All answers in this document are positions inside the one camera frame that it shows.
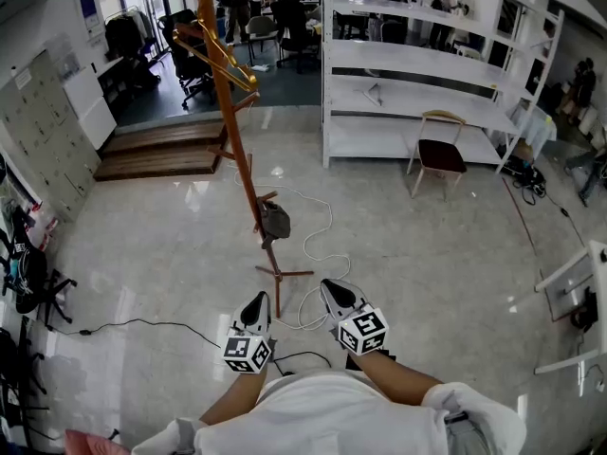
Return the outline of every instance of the dark red chair seat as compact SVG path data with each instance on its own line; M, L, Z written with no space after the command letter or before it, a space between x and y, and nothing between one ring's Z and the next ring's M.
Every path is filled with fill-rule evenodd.
M436 140L419 140L419 158L428 169L464 173L466 164L457 147L452 143Z

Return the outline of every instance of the white cable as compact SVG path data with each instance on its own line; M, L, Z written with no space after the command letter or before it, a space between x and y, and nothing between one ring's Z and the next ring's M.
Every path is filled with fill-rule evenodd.
M238 171L238 168L233 165L233 162L228 164L228 167L232 168L232 169L236 169L236 173L234 174L234 183L237 186L243 186L242 182L238 182L238 180L236 179L236 177L238 176L238 173L240 173L240 171ZM303 199L307 199L310 201L315 201L315 202L320 202L321 204L325 204L329 210L329 224L326 227L323 227L322 229L319 229L316 232L313 232L312 234L308 234L307 237L303 240L303 254L305 254L305 256L307 256L310 260L315 261L317 263L329 260L331 258L345 258L348 262L348 268L346 269L346 272L341 275L340 277L338 277L338 280L341 280L342 278L344 278L348 273L350 273L350 268L351 268L351 262L350 262L350 257L347 254L330 254L328 256L325 256L324 258L316 258L314 256L312 256L311 254L309 254L307 252L307 250L305 249L305 246L307 244L307 242L312 239L314 236L317 236L318 234L321 234L323 232L328 231L331 226L333 225L333 210L331 210L331 205L328 202L324 202L321 199L317 199L315 197L308 197L307 195L303 195L301 192L296 191L295 189L291 189L290 187L287 186L279 186L279 185L274 185L274 184L255 184L253 183L253 186L255 187L271 187L273 189L287 189L288 191L294 192L296 194L298 194L300 197L302 197ZM289 329L292 330L307 330L307 331L311 331L311 330L316 330L318 328L320 328L326 321L327 317L329 316L329 314L324 314L320 317L318 317L316 320L313 320L309 323L307 323L306 325L302 324L302 308L304 307L304 303L307 300L307 298L310 296L310 294L314 293L316 290L319 290L319 297L321 298L322 301L322 297L321 297L321 288L319 286L311 289L309 292L307 292L302 299L302 302L300 303L300 307L297 309L297 323L298 325L289 325L288 323L283 322L282 320L278 320L277 318L274 318L273 320L275 322L280 323L281 325L284 325L285 327L288 327Z

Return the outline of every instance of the white shelving unit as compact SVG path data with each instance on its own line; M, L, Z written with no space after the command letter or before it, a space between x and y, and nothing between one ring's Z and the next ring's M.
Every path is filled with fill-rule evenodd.
M557 16L536 8L526 0L510 1L520 6L512 35L505 35L495 28L487 28L479 22L447 12L400 2L324 0L323 166L329 166L332 156L408 158L414 153L422 113L444 109L462 117L468 124L457 142L464 160L496 165L496 172L499 172L537 104L556 53L563 21L563 12ZM523 9L540 12L556 24L548 56L543 56L538 46L527 46L517 40ZM367 16L369 13L380 13L408 17L482 35L488 40L508 46L505 67L511 62L510 55L517 54L523 55L531 63L537 59L544 64L537 91L531 95L524 88L524 82L513 79L507 69L455 54L411 45L334 40L334 11L344 15ZM437 85L343 74L343 69L368 67L474 84L492 90L493 99ZM381 105L364 94L374 84L379 84ZM529 102L527 116L520 127L517 128L501 108L499 103L502 102L502 96ZM447 123L430 122L426 126L424 137L453 142L455 130L455 127ZM497 154L487 137L493 132L506 136L504 157Z

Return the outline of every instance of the white cabinet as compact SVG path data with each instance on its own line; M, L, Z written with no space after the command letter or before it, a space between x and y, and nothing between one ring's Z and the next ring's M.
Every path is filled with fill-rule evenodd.
M75 219L93 187L100 159L46 52L0 89L0 119L13 142L4 149L19 155L11 157L17 167L28 167L28 176L36 180L30 185L64 219Z

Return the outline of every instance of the black bag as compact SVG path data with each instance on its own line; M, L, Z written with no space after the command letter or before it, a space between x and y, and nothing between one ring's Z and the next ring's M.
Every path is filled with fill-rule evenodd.
M257 200L259 211L262 216L262 226L266 232L266 238L262 243L262 249L278 238L288 238L291 235L291 219L283 208L270 201Z
M518 156L511 156L504 164L502 172L514 177L512 185L521 189L523 200L527 204L535 206L535 196L543 198L546 195L546 180L543 178L543 173ZM525 190L531 191L530 200L525 197Z

